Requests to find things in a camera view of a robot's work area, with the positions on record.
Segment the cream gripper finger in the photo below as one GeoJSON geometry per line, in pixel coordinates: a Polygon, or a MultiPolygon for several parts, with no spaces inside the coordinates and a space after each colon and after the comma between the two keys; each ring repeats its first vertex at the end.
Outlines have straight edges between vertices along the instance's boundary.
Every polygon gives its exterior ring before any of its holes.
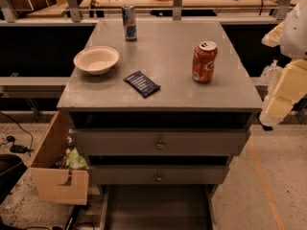
{"type": "Polygon", "coordinates": [[[307,60],[292,60],[270,78],[268,94],[259,116],[260,123],[266,127],[278,125],[306,95],[307,60]]]}
{"type": "Polygon", "coordinates": [[[284,23],[281,22],[277,26],[275,26],[272,30],[270,30],[267,34],[262,38],[262,43],[269,47],[276,47],[280,44],[282,30],[284,23]]]}

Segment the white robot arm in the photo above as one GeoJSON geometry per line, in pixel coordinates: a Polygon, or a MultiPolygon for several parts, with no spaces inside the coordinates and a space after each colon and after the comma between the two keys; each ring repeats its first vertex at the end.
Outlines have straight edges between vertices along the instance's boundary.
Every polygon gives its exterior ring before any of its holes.
{"type": "Polygon", "coordinates": [[[291,61],[281,68],[275,60],[261,75],[268,85],[260,123],[273,127],[281,123],[307,94],[307,0],[300,0],[285,20],[266,34],[262,43],[280,46],[280,52],[291,61]]]}

